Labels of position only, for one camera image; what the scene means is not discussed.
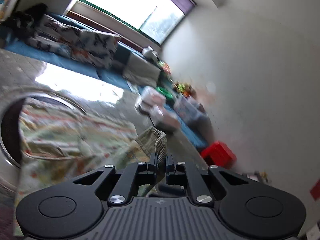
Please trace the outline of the red plastic stool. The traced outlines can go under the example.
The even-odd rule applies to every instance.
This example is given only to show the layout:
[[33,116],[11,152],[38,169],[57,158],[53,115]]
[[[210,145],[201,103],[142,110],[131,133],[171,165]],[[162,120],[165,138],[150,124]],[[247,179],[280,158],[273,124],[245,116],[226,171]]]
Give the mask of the red plastic stool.
[[216,141],[202,150],[200,156],[208,165],[216,165],[226,169],[230,169],[237,161],[236,155],[224,142],[220,141]]

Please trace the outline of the black clothes pile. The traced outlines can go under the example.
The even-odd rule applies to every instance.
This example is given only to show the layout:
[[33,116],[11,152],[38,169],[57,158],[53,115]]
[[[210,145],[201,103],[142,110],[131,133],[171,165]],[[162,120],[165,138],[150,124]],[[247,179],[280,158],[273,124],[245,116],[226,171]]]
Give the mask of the black clothes pile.
[[11,31],[19,39],[26,39],[35,33],[47,10],[47,5],[39,3],[24,11],[15,11],[1,23],[1,29]]

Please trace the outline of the floral patterned green garment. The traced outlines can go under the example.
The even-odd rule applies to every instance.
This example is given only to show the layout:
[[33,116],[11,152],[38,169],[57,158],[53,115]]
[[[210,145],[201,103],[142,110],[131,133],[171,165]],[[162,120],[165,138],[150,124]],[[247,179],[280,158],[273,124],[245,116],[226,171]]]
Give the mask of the floral patterned green garment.
[[106,164],[124,169],[157,153],[163,164],[164,132],[149,127],[137,134],[133,123],[97,113],[83,114],[28,98],[18,117],[22,163],[15,206],[27,195]]

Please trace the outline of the grey folded blanket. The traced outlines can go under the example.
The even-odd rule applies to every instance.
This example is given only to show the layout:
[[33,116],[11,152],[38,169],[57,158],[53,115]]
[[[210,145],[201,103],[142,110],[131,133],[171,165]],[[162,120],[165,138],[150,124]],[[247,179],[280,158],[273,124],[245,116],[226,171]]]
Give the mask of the grey folded blanket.
[[138,86],[156,88],[161,70],[136,54],[130,54],[123,78]]

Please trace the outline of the green plastic bowl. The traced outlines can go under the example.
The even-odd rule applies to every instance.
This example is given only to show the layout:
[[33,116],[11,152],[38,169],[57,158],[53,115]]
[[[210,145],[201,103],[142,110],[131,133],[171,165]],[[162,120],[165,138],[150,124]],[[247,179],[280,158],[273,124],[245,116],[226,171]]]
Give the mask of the green plastic bowl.
[[174,100],[174,96],[166,88],[157,86],[156,90],[157,92],[165,96],[167,100]]

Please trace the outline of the pink white tissue pack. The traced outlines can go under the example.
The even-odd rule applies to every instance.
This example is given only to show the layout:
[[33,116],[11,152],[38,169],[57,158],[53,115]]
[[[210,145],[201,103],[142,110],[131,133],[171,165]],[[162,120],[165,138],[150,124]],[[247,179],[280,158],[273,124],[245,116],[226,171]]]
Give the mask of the pink white tissue pack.
[[153,87],[143,88],[140,96],[136,100],[135,107],[142,114],[149,116],[153,126],[157,129],[174,133],[180,129],[180,122],[177,114],[165,109],[166,98]]

